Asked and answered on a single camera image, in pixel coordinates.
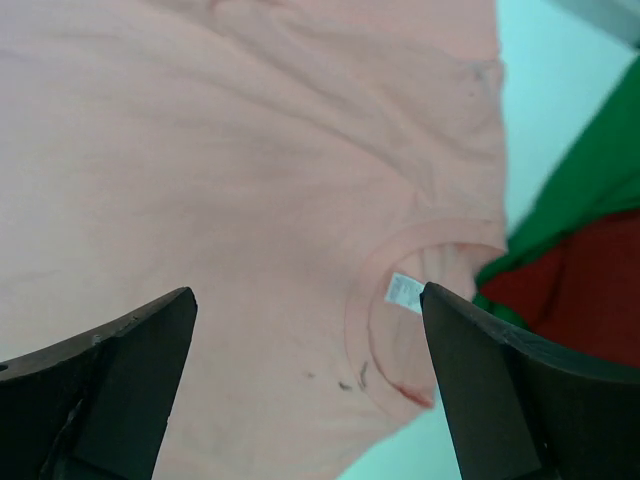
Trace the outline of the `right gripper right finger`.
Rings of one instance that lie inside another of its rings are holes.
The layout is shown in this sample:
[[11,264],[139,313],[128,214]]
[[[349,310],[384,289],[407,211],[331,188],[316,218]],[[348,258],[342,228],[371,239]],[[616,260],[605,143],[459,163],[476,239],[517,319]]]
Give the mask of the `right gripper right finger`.
[[553,343],[435,283],[421,304],[462,478],[638,479],[638,369]]

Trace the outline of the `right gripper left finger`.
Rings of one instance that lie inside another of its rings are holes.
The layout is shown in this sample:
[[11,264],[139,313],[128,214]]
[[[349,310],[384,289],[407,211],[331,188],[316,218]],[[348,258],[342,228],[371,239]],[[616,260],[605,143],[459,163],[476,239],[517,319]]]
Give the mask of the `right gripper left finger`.
[[179,288],[2,362],[2,479],[151,478],[197,310]]

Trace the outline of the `pink t shirt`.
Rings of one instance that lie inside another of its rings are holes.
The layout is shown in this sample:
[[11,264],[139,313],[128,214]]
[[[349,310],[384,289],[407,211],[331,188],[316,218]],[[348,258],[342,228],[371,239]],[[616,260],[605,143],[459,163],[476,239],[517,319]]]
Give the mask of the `pink t shirt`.
[[156,477],[338,477],[504,251],[501,77],[492,1],[3,2],[2,356],[189,286]]

